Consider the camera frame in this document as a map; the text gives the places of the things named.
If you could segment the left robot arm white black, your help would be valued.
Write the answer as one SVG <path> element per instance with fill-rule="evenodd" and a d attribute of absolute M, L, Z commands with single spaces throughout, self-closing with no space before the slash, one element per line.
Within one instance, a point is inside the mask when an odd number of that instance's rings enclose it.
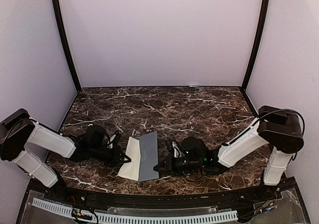
<path fill-rule="evenodd" d="M 0 122 L 0 158 L 14 163 L 51 189 L 52 196 L 59 202 L 66 202 L 70 198 L 70 190 L 65 187 L 63 178 L 29 146 L 37 146 L 73 162 L 93 158 L 112 167 L 131 161 L 118 145 L 120 138 L 119 131 L 108 135 L 103 127 L 93 124 L 79 136 L 63 135 L 33 119 L 27 110 L 18 109 Z"/>

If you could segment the grey paper envelope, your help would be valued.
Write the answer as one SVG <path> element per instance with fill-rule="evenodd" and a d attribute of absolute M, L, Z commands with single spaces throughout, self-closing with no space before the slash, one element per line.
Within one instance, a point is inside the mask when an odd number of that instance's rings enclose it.
<path fill-rule="evenodd" d="M 159 178 L 159 173 L 154 170 L 158 165 L 158 135 L 151 132 L 138 137 L 140 142 L 140 169 L 139 182 L 155 180 Z"/>

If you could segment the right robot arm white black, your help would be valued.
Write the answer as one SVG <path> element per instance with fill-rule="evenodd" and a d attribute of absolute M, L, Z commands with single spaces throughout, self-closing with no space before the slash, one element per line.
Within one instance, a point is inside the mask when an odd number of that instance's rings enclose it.
<path fill-rule="evenodd" d="M 254 196 L 265 201 L 274 192 L 281 176 L 304 146 L 305 119 L 291 109 L 262 106 L 258 116 L 241 133 L 220 147 L 209 150 L 202 139 L 187 137 L 178 143 L 166 143 L 170 155 L 154 166 L 159 173 L 183 174 L 200 170 L 210 176 L 227 172 L 239 160 L 264 145 L 272 145 L 270 160 L 264 169 L 262 184 Z"/>

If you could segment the beige letter sheet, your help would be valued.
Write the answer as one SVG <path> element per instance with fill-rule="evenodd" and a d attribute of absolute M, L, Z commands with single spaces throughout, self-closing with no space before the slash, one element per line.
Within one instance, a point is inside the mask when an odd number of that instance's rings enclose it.
<path fill-rule="evenodd" d="M 131 159 L 131 161 L 124 163 L 121 166 L 118 176 L 121 178 L 138 181 L 141 162 L 140 141 L 130 137 L 125 154 Z"/>

